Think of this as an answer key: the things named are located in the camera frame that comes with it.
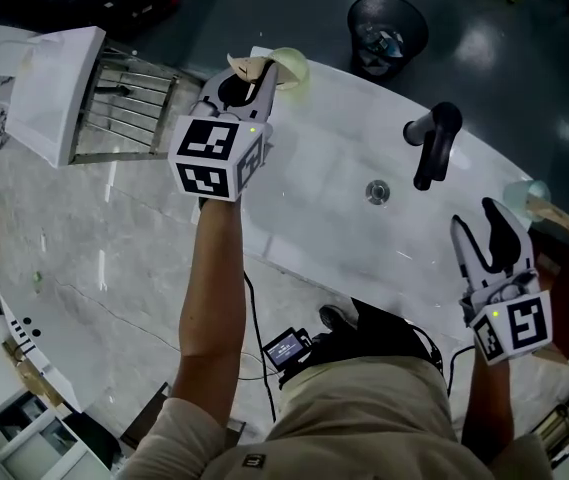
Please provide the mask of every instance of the gray tile floor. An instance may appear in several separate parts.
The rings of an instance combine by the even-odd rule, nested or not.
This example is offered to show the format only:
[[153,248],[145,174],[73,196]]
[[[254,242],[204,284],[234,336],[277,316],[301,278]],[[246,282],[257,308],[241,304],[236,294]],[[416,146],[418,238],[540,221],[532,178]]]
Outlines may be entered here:
[[[355,0],[181,0],[132,44],[151,60],[208,77],[226,54],[290,46],[348,71],[346,15]],[[408,0],[425,16],[429,44],[382,82],[424,106],[452,101],[465,127],[535,178],[569,212],[567,0]],[[564,240],[553,226],[546,230]]]
[[[118,163],[106,200],[110,172],[109,164],[55,170],[15,143],[0,151],[0,270],[22,283],[32,283],[39,271],[40,289],[48,290],[51,303],[63,305],[100,341],[108,388],[88,413],[119,436],[157,389],[172,382],[179,364],[177,330],[195,203],[177,192],[166,162]],[[351,307],[342,295],[254,259],[245,258],[245,268],[256,289],[264,340],[291,326],[311,335],[321,332],[317,309],[322,304]],[[427,331],[447,365],[462,344],[437,329]],[[244,351],[241,377],[259,377],[250,318]],[[451,408],[458,430],[471,368],[472,354],[456,365]],[[569,367],[528,356],[513,361],[512,368],[516,429],[522,433],[568,395]],[[269,380],[277,401],[277,378]],[[268,432],[270,411],[260,380],[239,382],[232,416],[247,422],[247,439]]]

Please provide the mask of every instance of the sink drain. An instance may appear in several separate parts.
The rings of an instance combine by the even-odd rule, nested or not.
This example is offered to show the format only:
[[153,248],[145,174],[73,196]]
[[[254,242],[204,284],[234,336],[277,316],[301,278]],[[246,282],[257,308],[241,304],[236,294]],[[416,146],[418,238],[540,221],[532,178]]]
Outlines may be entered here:
[[383,204],[388,201],[390,195],[391,190],[382,180],[374,180],[366,185],[366,199],[371,204],[376,206]]

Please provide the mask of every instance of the faucet spout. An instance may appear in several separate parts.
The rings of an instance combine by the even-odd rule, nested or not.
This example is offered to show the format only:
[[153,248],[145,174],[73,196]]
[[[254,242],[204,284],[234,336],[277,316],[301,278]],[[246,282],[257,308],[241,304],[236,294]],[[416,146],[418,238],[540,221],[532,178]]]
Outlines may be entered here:
[[462,113],[452,103],[435,105],[417,121],[404,126],[404,139],[411,146],[423,146],[413,178],[417,190],[428,190],[431,181],[444,181],[455,136],[462,129]]

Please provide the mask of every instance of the white cube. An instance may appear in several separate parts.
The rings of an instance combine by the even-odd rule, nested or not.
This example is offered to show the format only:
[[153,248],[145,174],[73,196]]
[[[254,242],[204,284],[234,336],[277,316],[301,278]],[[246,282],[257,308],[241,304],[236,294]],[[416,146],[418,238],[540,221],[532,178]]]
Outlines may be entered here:
[[184,194],[236,201],[262,165],[261,123],[180,116],[168,161]]
[[485,306],[470,327],[489,365],[533,352],[553,339],[549,292]]

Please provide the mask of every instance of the beige t-shirt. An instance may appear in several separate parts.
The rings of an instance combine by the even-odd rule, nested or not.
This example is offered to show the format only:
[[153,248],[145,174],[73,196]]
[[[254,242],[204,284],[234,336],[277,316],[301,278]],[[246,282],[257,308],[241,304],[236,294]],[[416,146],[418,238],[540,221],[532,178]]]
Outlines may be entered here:
[[223,452],[224,434],[199,407],[169,399],[119,478],[551,478],[536,436],[515,440],[490,469],[458,443],[442,376],[412,357],[308,368],[285,384],[265,442]]

